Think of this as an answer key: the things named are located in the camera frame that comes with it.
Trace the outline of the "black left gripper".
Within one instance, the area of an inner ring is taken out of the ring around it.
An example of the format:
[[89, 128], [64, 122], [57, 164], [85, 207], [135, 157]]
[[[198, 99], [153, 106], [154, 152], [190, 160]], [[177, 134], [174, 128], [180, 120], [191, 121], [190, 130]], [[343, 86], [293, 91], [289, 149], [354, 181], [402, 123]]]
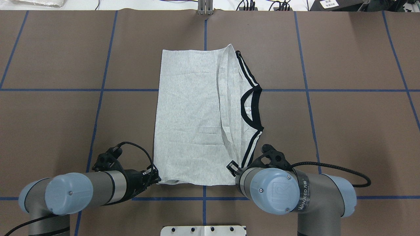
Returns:
[[156, 166], [148, 166], [146, 170], [126, 170], [129, 183], [127, 184], [129, 199], [134, 198], [138, 194], [147, 190], [153, 184], [161, 181], [158, 169]]

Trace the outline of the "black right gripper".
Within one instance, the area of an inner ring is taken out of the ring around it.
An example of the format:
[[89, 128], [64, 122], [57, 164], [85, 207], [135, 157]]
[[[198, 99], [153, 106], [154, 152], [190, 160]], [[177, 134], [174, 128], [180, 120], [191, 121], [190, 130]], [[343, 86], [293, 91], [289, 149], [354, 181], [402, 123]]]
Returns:
[[231, 160], [230, 163], [228, 163], [227, 169], [234, 177], [240, 176], [243, 173], [243, 169], [240, 168], [234, 160]]

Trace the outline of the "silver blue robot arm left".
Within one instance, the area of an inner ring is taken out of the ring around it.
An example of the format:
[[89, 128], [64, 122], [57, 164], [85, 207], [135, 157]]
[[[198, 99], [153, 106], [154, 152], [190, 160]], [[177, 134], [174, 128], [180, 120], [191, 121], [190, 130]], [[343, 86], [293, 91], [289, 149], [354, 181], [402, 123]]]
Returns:
[[110, 168], [33, 181], [18, 197], [19, 207], [30, 220], [13, 227], [6, 236], [25, 226], [29, 236], [69, 236], [71, 214], [123, 203], [159, 181], [153, 165], [143, 171]]

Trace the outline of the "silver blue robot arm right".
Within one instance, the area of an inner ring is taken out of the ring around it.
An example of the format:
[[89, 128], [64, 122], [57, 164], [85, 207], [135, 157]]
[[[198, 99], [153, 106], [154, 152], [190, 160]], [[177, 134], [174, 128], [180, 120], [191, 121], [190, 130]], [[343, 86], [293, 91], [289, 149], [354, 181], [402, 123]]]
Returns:
[[235, 161], [227, 169], [239, 192], [261, 210], [274, 215], [296, 213], [299, 236], [340, 236], [342, 218], [351, 216], [357, 205], [354, 187], [342, 177], [297, 169], [240, 168]]

